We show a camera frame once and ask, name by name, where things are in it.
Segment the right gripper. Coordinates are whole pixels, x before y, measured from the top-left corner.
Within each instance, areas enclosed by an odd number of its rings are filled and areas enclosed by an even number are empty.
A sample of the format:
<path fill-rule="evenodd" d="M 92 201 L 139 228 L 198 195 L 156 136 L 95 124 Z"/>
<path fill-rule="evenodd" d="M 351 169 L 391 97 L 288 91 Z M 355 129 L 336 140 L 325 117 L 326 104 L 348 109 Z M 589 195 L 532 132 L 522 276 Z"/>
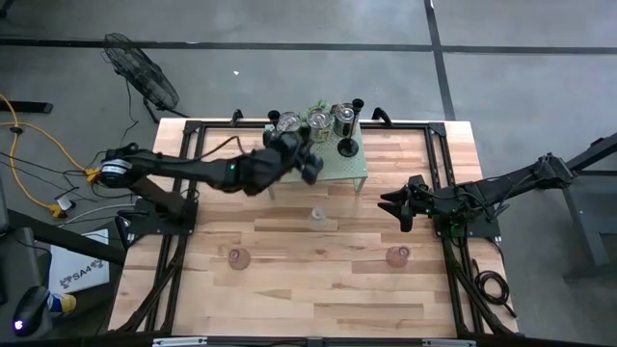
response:
<path fill-rule="evenodd" d="M 423 191 L 414 191 L 410 194 L 408 188 L 401 188 L 394 192 L 384 193 L 381 200 L 389 202 L 406 202 L 401 204 L 379 204 L 379 207 L 399 221 L 402 232 L 410 232 L 413 228 L 413 219 L 416 215 L 425 215 L 431 219 L 436 214 L 436 205 L 433 196 Z"/>

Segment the pink ribbed glass candle holder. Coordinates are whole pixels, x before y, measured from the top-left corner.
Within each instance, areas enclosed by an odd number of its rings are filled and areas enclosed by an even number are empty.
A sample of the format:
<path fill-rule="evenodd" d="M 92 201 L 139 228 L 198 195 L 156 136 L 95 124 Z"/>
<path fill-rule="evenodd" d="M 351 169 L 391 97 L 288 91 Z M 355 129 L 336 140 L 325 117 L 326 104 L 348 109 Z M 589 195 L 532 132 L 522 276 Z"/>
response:
<path fill-rule="evenodd" d="M 244 248 L 234 248 L 228 252 L 228 265 L 231 269 L 241 271 L 251 264 L 251 254 Z"/>
<path fill-rule="evenodd" d="M 386 262 L 392 268 L 403 268 L 410 257 L 410 249 L 406 246 L 391 247 L 386 253 Z"/>

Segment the black metal stand frame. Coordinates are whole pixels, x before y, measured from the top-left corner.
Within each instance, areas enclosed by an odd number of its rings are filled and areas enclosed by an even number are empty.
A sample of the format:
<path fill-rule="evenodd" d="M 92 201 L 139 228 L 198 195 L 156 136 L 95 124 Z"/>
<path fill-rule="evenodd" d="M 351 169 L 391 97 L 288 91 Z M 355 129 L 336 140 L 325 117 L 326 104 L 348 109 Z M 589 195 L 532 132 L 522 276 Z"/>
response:
<path fill-rule="evenodd" d="M 617 278 L 617 261 L 612 262 L 603 236 L 617 236 L 617 170 L 588 170 L 588 167 L 617 153 L 617 132 L 593 142 L 588 149 L 567 162 L 574 183 L 562 190 L 575 229 L 579 231 L 592 264 L 563 276 L 567 283 Z"/>

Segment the yellow and blue object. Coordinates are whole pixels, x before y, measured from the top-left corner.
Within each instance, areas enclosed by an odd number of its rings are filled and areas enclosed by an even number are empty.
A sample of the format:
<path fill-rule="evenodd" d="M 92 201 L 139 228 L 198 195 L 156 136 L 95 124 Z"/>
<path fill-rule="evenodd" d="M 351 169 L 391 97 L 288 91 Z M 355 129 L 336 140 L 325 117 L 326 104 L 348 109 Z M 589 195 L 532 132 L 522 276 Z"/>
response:
<path fill-rule="evenodd" d="M 69 316 L 76 309 L 76 298 L 71 294 L 51 293 L 47 306 L 52 317 Z"/>

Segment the black computer mouse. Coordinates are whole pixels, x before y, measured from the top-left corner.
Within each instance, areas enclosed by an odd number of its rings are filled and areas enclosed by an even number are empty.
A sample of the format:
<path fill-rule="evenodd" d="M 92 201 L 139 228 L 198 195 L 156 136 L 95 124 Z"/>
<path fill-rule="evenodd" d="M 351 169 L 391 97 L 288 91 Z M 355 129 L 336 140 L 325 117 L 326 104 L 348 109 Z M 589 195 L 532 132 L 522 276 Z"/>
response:
<path fill-rule="evenodd" d="M 32 286 L 24 292 L 13 313 L 12 328 L 16 336 L 29 336 L 40 327 L 48 296 L 44 286 Z"/>

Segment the clear ribbed glass candle holder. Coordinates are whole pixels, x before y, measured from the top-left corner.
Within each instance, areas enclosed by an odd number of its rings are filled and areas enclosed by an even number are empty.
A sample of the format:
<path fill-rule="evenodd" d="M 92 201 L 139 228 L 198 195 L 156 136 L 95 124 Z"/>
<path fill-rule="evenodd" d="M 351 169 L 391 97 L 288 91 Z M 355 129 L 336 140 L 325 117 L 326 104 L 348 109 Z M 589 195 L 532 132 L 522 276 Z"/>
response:
<path fill-rule="evenodd" d="M 328 226 L 328 218 L 321 207 L 314 207 L 308 215 L 309 227 L 313 230 L 322 230 Z"/>

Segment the green potted plant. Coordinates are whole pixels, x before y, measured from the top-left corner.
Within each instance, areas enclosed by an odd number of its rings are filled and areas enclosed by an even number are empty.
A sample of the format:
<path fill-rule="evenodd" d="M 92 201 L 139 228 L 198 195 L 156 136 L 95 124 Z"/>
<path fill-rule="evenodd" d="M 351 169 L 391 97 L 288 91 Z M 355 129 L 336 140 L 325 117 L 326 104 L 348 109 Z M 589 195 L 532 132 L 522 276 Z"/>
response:
<path fill-rule="evenodd" d="M 324 109 L 328 112 L 331 112 L 332 109 L 334 107 L 334 104 L 324 100 L 324 99 L 319 99 L 316 102 L 314 102 L 313 104 L 309 105 L 309 107 L 307 109 L 305 109 L 304 111 L 302 111 L 300 113 L 301 116 L 307 116 L 311 111 L 315 110 L 315 109 Z"/>

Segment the white printed cardboard box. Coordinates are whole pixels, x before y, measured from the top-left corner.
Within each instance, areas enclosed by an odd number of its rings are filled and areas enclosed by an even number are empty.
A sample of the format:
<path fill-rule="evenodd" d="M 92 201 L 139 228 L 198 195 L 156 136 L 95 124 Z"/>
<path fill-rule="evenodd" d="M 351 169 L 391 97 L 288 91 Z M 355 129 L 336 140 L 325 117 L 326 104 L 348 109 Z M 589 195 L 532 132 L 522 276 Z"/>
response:
<path fill-rule="evenodd" d="M 109 262 L 51 246 L 52 261 L 48 289 L 67 294 L 90 289 L 110 281 Z"/>

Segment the black floor fan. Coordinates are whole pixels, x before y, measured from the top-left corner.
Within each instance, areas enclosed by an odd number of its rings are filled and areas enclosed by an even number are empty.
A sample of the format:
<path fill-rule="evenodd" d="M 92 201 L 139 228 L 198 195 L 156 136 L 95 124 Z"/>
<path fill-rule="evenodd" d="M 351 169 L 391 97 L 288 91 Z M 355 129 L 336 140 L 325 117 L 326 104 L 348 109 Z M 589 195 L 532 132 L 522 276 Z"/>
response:
<path fill-rule="evenodd" d="M 153 108 L 188 118 L 188 115 L 176 110 L 179 95 L 162 68 L 127 36 L 120 33 L 106 34 L 103 51 L 114 72 L 142 96 L 143 104 L 154 123 L 158 124 L 160 119 L 155 116 Z"/>

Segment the black desk frame bar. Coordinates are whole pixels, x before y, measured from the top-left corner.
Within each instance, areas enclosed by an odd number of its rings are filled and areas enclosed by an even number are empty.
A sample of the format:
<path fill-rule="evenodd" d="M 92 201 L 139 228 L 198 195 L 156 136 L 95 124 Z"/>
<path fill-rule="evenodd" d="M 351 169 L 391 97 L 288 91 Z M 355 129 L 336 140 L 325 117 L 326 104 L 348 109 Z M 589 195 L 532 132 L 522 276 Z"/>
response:
<path fill-rule="evenodd" d="M 125 251 L 92 240 L 80 234 L 52 226 L 14 210 L 0 212 L 0 230 L 27 227 L 32 230 L 36 240 L 62 247 L 68 251 L 87 255 L 116 265 L 123 265 Z"/>

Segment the green perforated metal shelf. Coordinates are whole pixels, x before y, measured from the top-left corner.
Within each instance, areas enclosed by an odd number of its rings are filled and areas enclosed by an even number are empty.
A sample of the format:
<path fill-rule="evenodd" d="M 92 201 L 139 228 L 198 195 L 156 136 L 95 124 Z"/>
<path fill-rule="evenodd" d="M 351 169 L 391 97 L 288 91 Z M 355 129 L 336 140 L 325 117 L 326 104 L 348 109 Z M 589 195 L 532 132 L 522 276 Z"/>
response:
<path fill-rule="evenodd" d="M 310 152 L 323 160 L 323 169 L 317 176 L 318 181 L 352 180 L 355 191 L 359 193 L 368 178 L 368 167 L 361 131 L 357 130 L 352 139 L 359 148 L 353 157 L 339 154 L 337 147 L 341 138 L 334 133 L 331 133 L 325 142 L 314 143 Z"/>

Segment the black flat floor bar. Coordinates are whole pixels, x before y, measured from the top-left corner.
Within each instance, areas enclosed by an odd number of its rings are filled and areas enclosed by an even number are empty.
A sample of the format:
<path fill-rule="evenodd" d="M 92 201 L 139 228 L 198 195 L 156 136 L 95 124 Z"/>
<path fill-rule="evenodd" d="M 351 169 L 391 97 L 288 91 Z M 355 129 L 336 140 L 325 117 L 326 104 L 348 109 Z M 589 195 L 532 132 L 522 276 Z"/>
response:
<path fill-rule="evenodd" d="M 53 108 L 54 105 L 47 102 L 0 100 L 0 112 L 14 110 L 16 113 L 50 114 Z"/>

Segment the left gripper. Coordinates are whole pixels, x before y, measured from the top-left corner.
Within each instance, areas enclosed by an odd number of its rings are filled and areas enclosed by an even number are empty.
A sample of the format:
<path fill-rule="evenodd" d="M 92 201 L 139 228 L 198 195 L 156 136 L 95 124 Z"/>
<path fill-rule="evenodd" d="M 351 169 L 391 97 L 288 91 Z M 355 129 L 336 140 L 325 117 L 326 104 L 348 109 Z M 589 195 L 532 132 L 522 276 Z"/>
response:
<path fill-rule="evenodd" d="M 306 159 L 314 141 L 310 137 L 299 134 L 293 136 L 295 147 L 292 150 L 293 159 Z M 279 181 L 281 177 L 293 168 L 293 160 L 283 156 L 274 149 L 253 150 L 240 161 L 240 181 L 242 191 L 247 196 L 256 196 Z M 307 183 L 307 163 L 302 162 L 294 167 L 291 181 Z"/>

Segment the silver aluminium bracket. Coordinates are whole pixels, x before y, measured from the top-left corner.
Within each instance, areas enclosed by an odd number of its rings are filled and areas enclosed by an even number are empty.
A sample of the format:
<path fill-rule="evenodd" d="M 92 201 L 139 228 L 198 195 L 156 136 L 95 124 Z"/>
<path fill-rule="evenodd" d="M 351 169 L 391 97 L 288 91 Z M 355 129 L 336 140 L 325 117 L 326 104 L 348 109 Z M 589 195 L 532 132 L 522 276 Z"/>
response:
<path fill-rule="evenodd" d="M 477 344 L 473 340 L 426 338 L 422 347 L 477 347 Z"/>
<path fill-rule="evenodd" d="M 151 347 L 204 347 L 208 345 L 205 336 L 183 336 L 155 338 Z"/>

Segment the silver tin candle with tag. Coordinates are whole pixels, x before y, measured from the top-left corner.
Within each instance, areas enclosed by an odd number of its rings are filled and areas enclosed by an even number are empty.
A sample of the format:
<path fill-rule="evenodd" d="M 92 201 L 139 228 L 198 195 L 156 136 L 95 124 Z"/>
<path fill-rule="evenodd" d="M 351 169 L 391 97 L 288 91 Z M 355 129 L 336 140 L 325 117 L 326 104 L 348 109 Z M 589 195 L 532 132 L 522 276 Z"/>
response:
<path fill-rule="evenodd" d="M 293 133 L 297 132 L 303 126 L 301 116 L 296 112 L 284 112 L 280 115 L 276 125 L 278 133 Z"/>
<path fill-rule="evenodd" d="M 334 116 L 333 131 L 337 136 L 347 138 L 355 133 L 357 119 L 351 103 L 334 105 L 332 113 Z"/>
<path fill-rule="evenodd" d="M 332 116 L 328 110 L 315 108 L 308 112 L 307 124 L 310 128 L 310 137 L 316 143 L 327 142 L 332 132 Z"/>

